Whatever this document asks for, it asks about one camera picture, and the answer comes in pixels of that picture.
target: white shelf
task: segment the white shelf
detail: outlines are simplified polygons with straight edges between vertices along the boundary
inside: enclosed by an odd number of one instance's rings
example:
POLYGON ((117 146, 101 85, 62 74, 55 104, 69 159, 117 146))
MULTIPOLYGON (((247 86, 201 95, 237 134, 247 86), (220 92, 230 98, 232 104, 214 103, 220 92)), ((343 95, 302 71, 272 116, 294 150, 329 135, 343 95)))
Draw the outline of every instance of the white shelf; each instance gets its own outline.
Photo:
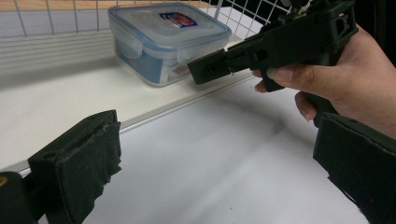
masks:
MULTIPOLYGON (((0 169, 91 114, 116 109, 123 129, 250 76, 152 87, 117 58, 109 31, 0 41, 0 169)), ((233 35, 230 45, 238 41, 233 35)))

